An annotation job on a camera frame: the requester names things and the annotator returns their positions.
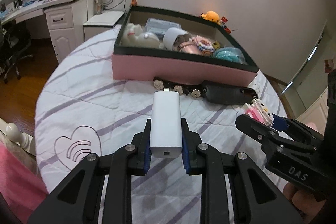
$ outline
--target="white quilted tablecloth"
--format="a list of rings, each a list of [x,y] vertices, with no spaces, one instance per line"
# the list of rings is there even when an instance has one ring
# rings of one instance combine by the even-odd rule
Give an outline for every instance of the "white quilted tablecloth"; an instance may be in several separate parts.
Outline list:
[[[48,191],[90,152],[107,155],[132,141],[151,118],[152,82],[114,80],[111,54],[120,25],[74,50],[43,88],[36,106],[37,161]],[[271,112],[286,116],[259,71],[250,87]],[[219,151],[246,152],[282,190],[285,181],[264,168],[260,144],[235,127],[239,106],[181,95],[181,116],[190,130]],[[133,177],[133,223],[199,223],[201,177],[188,176],[182,158],[155,159],[145,177]]]

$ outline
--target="white side table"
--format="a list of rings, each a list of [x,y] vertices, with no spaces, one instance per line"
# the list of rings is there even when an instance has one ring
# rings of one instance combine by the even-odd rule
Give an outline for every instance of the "white side table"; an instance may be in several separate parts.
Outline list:
[[[101,15],[94,15],[83,24],[85,41],[102,32],[112,29],[122,18],[122,11],[103,11]]]

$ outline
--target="plastic bottle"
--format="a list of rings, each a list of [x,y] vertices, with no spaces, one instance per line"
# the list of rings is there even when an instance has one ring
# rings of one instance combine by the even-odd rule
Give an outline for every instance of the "plastic bottle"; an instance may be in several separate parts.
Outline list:
[[[103,0],[96,0],[96,15],[103,13]]]

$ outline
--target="human hand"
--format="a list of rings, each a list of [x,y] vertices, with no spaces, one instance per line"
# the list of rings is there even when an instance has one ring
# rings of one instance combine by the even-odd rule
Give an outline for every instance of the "human hand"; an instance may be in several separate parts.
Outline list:
[[[285,185],[282,193],[296,208],[306,214],[303,217],[305,223],[309,223],[326,202],[325,200],[320,202],[316,201],[311,193],[305,190],[299,190],[291,183]]]

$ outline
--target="white plush toy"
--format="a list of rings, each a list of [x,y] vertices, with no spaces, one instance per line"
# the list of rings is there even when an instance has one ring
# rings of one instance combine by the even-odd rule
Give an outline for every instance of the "white plush toy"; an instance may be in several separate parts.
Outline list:
[[[129,47],[159,48],[159,38],[151,33],[144,32],[139,24],[128,23],[121,44]]]

